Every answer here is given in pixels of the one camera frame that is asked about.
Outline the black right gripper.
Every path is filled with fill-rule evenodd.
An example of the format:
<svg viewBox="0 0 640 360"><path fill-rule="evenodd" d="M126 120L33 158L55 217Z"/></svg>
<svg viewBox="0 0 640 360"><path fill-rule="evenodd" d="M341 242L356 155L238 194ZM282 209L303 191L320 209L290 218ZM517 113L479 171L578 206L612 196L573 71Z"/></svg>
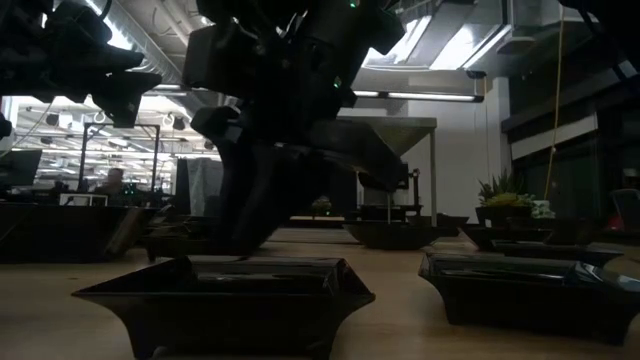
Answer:
<svg viewBox="0 0 640 360"><path fill-rule="evenodd" d="M219 146L219 250L256 250L291 217L310 150L380 188L397 184L399 156L370 127L337 117L357 101L352 84L369 50L386 54L405 34L393 5L197 1L210 23L190 35L191 87L241 100L239 121L256 140L296 146Z"/></svg>

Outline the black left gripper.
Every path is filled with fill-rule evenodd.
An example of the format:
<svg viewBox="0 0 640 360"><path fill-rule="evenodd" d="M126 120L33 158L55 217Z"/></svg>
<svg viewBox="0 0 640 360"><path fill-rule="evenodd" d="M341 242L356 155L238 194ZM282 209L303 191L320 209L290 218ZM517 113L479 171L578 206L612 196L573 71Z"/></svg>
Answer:
<svg viewBox="0 0 640 360"><path fill-rule="evenodd" d="M1 94L42 102L92 101L116 128L135 126L142 96L162 82L155 73L113 73L95 88L95 71L126 72L144 55L110 44L112 2L95 11L81 2L1 2Z"/></svg>

